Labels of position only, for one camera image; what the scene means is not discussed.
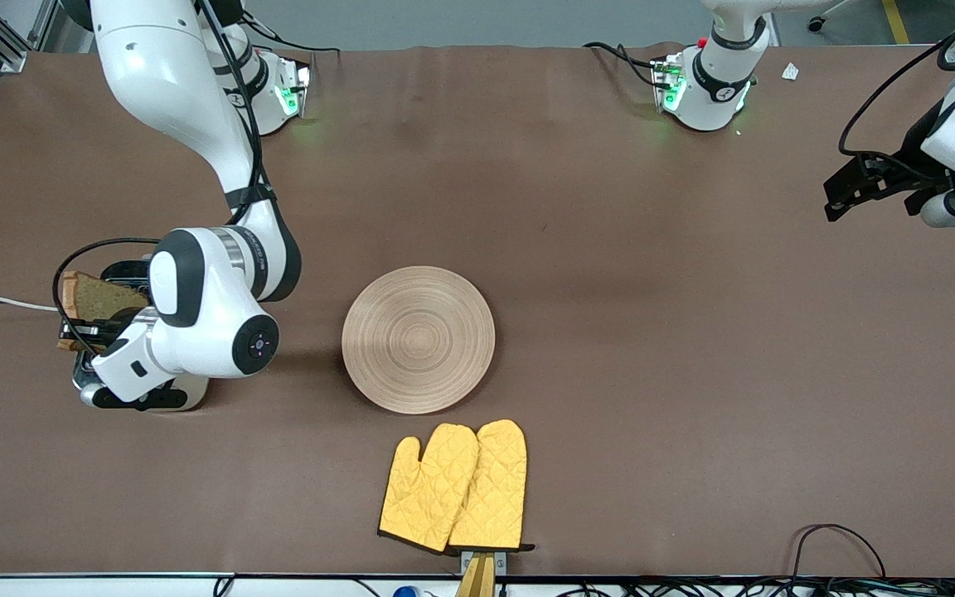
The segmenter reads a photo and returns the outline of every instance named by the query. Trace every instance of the brown table surface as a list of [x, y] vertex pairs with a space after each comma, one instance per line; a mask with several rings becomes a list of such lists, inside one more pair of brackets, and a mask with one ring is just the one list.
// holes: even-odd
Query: brown table surface
[[[98, 411], [60, 321], [0, 307], [0, 571], [455, 570], [376, 536], [395, 443], [511, 417], [538, 545], [514, 573], [780, 574], [799, 528], [841, 522], [891, 575], [955, 575], [955, 231], [899, 199], [822, 212], [841, 126], [916, 51], [769, 50], [718, 133], [588, 50], [321, 56], [306, 120], [264, 141], [306, 258], [267, 371], [186, 415]], [[947, 82], [906, 76], [854, 146], [894, 148]], [[1, 82], [1, 295], [48, 302], [80, 245], [226, 214], [94, 56]], [[403, 265], [461, 273], [497, 319], [441, 415], [375, 408], [342, 367], [351, 301]], [[802, 570], [873, 571], [833, 533]]]

